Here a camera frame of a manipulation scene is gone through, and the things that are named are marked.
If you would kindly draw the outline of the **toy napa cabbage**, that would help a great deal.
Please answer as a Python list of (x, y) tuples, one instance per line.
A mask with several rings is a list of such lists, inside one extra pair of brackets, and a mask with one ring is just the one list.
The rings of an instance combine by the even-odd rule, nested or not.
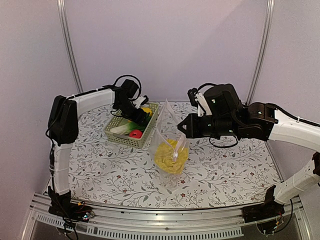
[(155, 164), (169, 174), (181, 174), (189, 157), (189, 146), (180, 146), (175, 152), (177, 140), (168, 139), (168, 144), (162, 142), (154, 155)]

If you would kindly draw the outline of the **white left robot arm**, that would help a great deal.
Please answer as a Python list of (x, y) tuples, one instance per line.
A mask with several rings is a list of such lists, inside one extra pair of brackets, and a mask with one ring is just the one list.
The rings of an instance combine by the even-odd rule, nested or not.
[[(116, 82), (123, 79), (118, 86)], [(45, 135), (51, 141), (49, 154), (50, 184), (48, 195), (52, 215), (76, 222), (88, 222), (94, 216), (93, 209), (84, 202), (72, 203), (69, 186), (69, 161), (73, 143), (78, 138), (79, 117), (92, 109), (111, 104), (121, 111), (121, 117), (140, 126), (148, 122), (141, 106), (149, 101), (142, 96), (141, 81), (130, 74), (121, 75), (116, 82), (68, 97), (55, 97)]]

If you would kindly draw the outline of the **clear zip top bag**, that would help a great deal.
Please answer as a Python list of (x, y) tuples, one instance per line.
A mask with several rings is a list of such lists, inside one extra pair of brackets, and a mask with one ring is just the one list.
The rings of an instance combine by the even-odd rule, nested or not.
[(180, 184), (189, 157), (189, 141), (177, 128), (178, 118), (166, 100), (159, 110), (149, 153), (159, 173), (160, 185), (170, 191)]

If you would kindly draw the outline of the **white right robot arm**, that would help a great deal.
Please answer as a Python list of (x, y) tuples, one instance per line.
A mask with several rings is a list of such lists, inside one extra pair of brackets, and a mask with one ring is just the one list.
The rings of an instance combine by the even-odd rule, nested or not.
[(243, 207), (245, 223), (284, 214), (284, 205), (320, 182), (320, 125), (285, 111), (273, 103), (242, 104), (234, 86), (203, 84), (187, 92), (197, 113), (190, 113), (177, 128), (188, 139), (281, 141), (314, 150), (312, 158), (284, 182), (269, 187), (261, 204)]

